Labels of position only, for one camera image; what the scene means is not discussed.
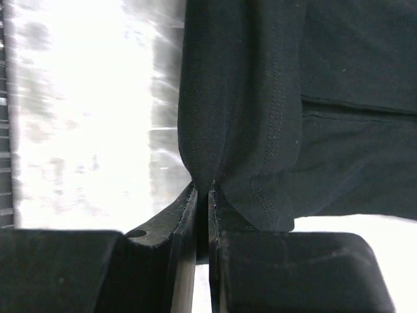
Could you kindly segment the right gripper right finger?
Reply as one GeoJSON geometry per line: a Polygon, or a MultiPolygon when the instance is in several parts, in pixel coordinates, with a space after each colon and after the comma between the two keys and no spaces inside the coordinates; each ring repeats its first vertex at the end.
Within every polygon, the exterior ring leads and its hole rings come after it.
{"type": "Polygon", "coordinates": [[[213,312],[394,312],[368,243],[346,232],[261,231],[212,185],[213,312]]]}

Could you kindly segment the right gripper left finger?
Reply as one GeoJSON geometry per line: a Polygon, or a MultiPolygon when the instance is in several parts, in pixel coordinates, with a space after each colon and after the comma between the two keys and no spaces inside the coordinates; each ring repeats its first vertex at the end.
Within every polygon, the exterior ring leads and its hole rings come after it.
{"type": "Polygon", "coordinates": [[[190,312],[197,192],[117,231],[3,230],[2,312],[190,312]]]}

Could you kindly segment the black daisy t-shirt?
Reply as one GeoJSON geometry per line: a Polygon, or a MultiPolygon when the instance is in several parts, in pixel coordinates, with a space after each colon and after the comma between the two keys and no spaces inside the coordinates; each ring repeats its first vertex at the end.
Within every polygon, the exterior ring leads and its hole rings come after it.
{"type": "Polygon", "coordinates": [[[259,230],[416,218],[415,1],[188,1],[179,150],[259,230]]]}

